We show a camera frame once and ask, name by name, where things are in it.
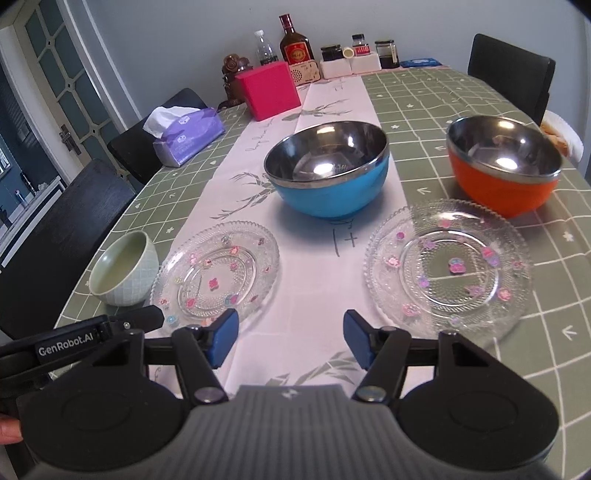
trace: glass jar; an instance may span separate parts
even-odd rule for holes
[[[353,35],[353,50],[355,50],[356,56],[369,55],[369,44],[365,41],[365,35],[358,33]]]
[[[343,56],[343,50],[340,48],[338,43],[334,45],[326,45],[324,47],[320,47],[320,52],[322,53],[322,60],[324,61],[332,61],[345,58]]]
[[[383,69],[397,69],[400,67],[398,50],[394,40],[376,40],[375,49],[378,51],[379,64]]]

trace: glass plate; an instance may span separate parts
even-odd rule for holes
[[[220,223],[165,260],[150,295],[169,330],[208,325],[227,308],[245,320],[271,290],[279,268],[272,233],[252,222]]]
[[[462,200],[395,212],[369,241],[365,278],[386,317],[419,338],[457,330],[488,345],[531,300],[523,237],[496,213]]]

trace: pink box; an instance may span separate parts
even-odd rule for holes
[[[239,73],[236,80],[258,122],[301,105],[290,68],[284,61]]]

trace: liquor bottle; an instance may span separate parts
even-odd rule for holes
[[[283,30],[285,30],[285,37],[283,37],[283,40],[279,44],[283,59],[289,65],[314,60],[308,38],[295,31],[290,15],[282,15],[279,17],[279,20],[281,20],[281,25],[283,25]]]

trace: light green ceramic bowl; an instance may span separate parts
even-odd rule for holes
[[[126,233],[93,267],[90,293],[116,307],[135,305],[150,292],[158,269],[158,255],[149,236],[140,231]]]

